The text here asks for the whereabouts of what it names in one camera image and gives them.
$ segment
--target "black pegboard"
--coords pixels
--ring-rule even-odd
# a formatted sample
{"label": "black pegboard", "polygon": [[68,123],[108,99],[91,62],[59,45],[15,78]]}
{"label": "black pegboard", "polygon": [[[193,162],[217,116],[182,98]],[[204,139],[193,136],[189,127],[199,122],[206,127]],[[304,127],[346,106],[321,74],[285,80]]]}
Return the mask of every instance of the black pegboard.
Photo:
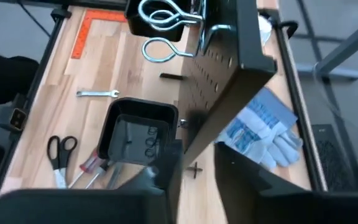
{"label": "black pegboard", "polygon": [[[216,24],[233,29],[218,31],[204,55],[183,60],[178,108],[180,119],[188,121],[182,132],[184,167],[277,71],[262,53],[255,1],[210,0],[207,9],[206,32]],[[198,27],[191,26],[186,52],[195,52],[197,40]]]}

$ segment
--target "scissor blade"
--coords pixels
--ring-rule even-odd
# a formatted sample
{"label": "scissor blade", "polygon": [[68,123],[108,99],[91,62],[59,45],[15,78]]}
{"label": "scissor blade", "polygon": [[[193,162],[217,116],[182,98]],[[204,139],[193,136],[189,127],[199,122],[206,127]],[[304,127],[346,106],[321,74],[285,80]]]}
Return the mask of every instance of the scissor blade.
{"label": "scissor blade", "polygon": [[59,169],[55,169],[53,171],[55,173],[55,180],[56,180],[56,186],[59,189],[66,189],[67,185],[66,185],[66,180],[65,178],[62,176],[62,174],[60,173]]}

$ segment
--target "scissors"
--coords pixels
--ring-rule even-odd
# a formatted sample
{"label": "scissors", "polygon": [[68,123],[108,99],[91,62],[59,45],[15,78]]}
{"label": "scissors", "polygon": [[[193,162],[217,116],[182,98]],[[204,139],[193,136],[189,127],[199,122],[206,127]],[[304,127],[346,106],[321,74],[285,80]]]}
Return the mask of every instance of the scissors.
{"label": "scissors", "polygon": [[[67,148],[66,143],[71,140],[73,141],[73,146],[71,148]],[[54,141],[57,144],[56,158],[52,158],[51,156],[52,143]],[[78,140],[73,136],[67,136],[62,140],[60,140],[58,136],[52,136],[48,140],[47,155],[52,165],[53,172],[55,173],[55,180],[59,189],[67,188],[66,168],[68,165],[68,159],[70,158],[70,154],[77,146],[77,144]]]}

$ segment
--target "black bin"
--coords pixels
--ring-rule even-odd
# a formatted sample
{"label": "black bin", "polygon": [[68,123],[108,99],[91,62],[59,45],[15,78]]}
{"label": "black bin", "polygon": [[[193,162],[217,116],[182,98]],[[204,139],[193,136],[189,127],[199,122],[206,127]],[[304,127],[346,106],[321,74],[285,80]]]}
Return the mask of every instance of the black bin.
{"label": "black bin", "polygon": [[[137,12],[137,7],[141,0],[128,0],[125,9],[125,17],[128,20],[131,33],[143,37],[163,37],[172,42],[178,42],[181,39],[184,25],[177,26],[176,28],[160,32],[153,29],[149,24],[144,22]],[[173,0],[185,12],[190,11],[190,0]],[[168,4],[163,2],[153,1],[145,5],[144,12],[150,15],[156,10],[165,9],[176,13]]]}
{"label": "black bin", "polygon": [[175,139],[178,109],[169,104],[121,98],[110,104],[98,144],[98,156],[147,165]]}

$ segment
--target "wood grain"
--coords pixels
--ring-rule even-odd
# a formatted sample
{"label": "wood grain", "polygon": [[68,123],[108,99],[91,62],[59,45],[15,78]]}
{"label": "wood grain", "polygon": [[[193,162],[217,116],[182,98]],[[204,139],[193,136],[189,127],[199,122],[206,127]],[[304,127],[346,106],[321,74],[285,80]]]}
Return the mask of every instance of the wood grain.
{"label": "wood grain", "polygon": [[[263,7],[277,7],[274,3],[275,0],[258,1],[259,6]],[[150,63],[140,52],[145,38],[133,36],[127,24],[93,21],[82,57],[71,59],[71,50],[85,8],[70,7],[69,10],[73,15],[62,25],[1,193],[18,188],[56,187],[46,155],[46,145],[51,135],[72,135],[79,139],[70,158],[67,181],[71,182],[80,172],[78,166],[98,144],[112,99],[77,98],[76,91],[117,89],[121,92],[119,97],[132,96],[177,104],[180,82],[158,76],[162,72],[179,74],[182,66],[180,57],[167,63]],[[187,35],[188,30],[185,29],[182,40],[175,43],[179,50],[185,49]],[[163,57],[170,53],[170,49],[165,44],[154,43],[150,45],[148,52],[155,57]],[[274,35],[264,47],[264,52],[273,55],[279,64],[278,73],[267,87],[292,108]],[[204,171],[197,179],[184,172],[178,222],[225,223],[226,217],[214,179],[212,147],[207,147],[197,161]],[[118,185],[136,175],[141,168],[142,166],[126,164]],[[113,170],[110,169],[105,178],[95,182],[93,188],[105,188]],[[273,172],[296,185],[310,189],[303,156],[296,164],[288,168],[279,167]],[[84,188],[91,178],[92,175],[85,174],[75,188]]]}

